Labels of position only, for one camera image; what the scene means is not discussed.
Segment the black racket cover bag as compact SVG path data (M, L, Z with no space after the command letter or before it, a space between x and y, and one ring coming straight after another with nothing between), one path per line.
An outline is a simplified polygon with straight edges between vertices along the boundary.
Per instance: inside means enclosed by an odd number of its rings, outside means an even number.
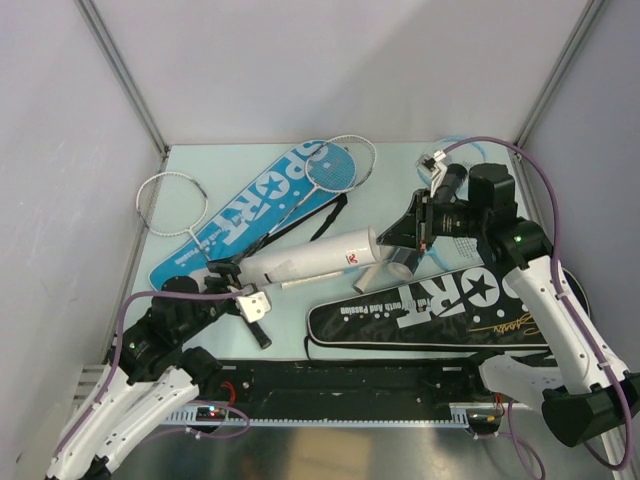
M469 267L325 303L307 335L327 348L475 352L548 348L528 307L504 279Z

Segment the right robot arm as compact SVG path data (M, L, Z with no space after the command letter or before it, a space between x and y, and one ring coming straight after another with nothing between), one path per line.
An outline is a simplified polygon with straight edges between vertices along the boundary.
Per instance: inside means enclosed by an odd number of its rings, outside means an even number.
M519 216L507 167L465 169L427 158L418 169L429 186L413 193L378 244L424 252L438 237L475 239L484 264L527 307L557 364L531 367L506 354L491 356L463 374L464 393L476 401L506 394L538 411L568 447L629 422L639 411L639 376L594 328L542 227Z

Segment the black shuttlecock tube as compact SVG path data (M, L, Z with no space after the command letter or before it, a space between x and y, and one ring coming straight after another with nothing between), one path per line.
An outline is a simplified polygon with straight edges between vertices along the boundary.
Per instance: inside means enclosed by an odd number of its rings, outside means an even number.
M388 270L396 278L409 281L414 277L422 258L426 256L427 251L433 247L433 243L435 241L433 226L437 209L441 205L451 203L451 201L457 196L457 192L466 178L467 169L460 164L453 163L448 166L443 183L437 190L434 198L430 197L429 188L418 189L413 193L412 198L415 194L420 194L424 203L424 240L421 242L421 250L391 247L394 252L388 262Z

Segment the white racket black grip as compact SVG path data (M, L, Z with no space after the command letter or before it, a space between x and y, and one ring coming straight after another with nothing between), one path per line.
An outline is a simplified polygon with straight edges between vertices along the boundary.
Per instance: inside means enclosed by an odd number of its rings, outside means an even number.
M135 209L145 229L159 238L181 238L185 241L180 249L168 256L148 274L151 288L161 291L166 280L174 276L193 278L201 291L205 288L206 263L211 258L212 247L208 241L200 239L196 230L205 220L209 208L209 197L201 184L191 176L166 171L145 180L136 194ZM230 292L225 299L251 295L260 291L253 284L242 284L241 288L228 286ZM262 329L259 321L245 325L261 349L272 345L270 337Z

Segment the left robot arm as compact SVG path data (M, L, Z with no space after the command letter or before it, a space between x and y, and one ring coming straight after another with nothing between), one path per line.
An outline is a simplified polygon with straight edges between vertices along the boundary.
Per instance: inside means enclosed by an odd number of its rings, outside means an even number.
M65 425L48 479L107 479L166 417L224 390L222 364L188 342L226 314L245 318L258 288L236 266L218 264L198 282L173 276L131 295L119 311L115 342L95 386Z

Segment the white shuttlecock tube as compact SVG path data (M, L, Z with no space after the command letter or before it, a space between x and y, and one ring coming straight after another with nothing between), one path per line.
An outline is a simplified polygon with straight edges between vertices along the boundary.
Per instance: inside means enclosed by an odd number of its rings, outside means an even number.
M365 267L381 259L376 234L368 227L244 258L239 279L243 285L263 286Z

